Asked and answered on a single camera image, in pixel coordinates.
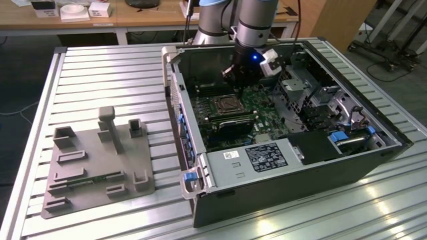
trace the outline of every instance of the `white object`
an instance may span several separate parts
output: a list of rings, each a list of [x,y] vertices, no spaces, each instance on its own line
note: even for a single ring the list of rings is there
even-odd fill
[[[58,6],[56,5],[53,9],[38,9],[33,10],[37,18],[50,18],[50,17],[58,17],[60,11]]]
[[[77,4],[68,4],[60,8],[60,21],[62,23],[90,20],[88,9]]]
[[[369,25],[367,25],[365,23],[361,23],[359,31],[353,36],[353,40],[357,40],[360,43],[363,43],[367,40],[372,30],[373,28]]]
[[[65,6],[68,4],[78,4],[84,7],[89,7],[90,3],[102,3],[108,0],[54,0],[54,2],[58,4],[58,6]]]
[[[264,61],[261,61],[258,64],[261,72],[265,77],[272,77],[281,72],[280,65],[274,69],[272,69],[269,66],[269,63],[276,61],[278,55],[273,49],[269,49],[261,56],[264,57]]]
[[[10,0],[18,7],[29,6],[32,3],[28,0]]]
[[[90,17],[109,18],[109,14],[112,14],[110,4],[106,2],[92,2],[88,14]]]

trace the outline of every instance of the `motherboard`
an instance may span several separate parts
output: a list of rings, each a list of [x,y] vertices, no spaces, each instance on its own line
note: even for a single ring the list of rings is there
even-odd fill
[[[276,140],[288,134],[272,101],[272,89],[261,84],[236,94],[190,99],[206,152]]]

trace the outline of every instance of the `gray post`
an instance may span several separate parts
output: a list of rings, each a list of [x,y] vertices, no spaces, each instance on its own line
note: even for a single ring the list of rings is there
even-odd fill
[[[114,113],[114,108],[112,106],[102,106],[98,108],[98,120],[105,123],[108,132],[110,135],[114,151],[117,154],[124,152],[124,148],[120,142],[120,138],[117,135],[117,130],[114,126],[114,118],[116,118],[116,113]]]

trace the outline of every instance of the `black device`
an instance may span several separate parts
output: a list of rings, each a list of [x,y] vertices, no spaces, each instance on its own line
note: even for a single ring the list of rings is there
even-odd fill
[[[125,3],[137,9],[150,9],[160,5],[160,0],[124,0]]]
[[[34,10],[48,10],[48,9],[54,9],[56,7],[56,4],[53,1],[32,1],[30,5]]]

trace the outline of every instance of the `white label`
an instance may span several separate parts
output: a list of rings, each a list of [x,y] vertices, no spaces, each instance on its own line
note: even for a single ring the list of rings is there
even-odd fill
[[[224,152],[224,158],[225,159],[233,159],[238,157],[238,152],[237,151],[229,151]]]
[[[113,26],[113,23],[93,23],[93,27],[100,27],[100,26]]]

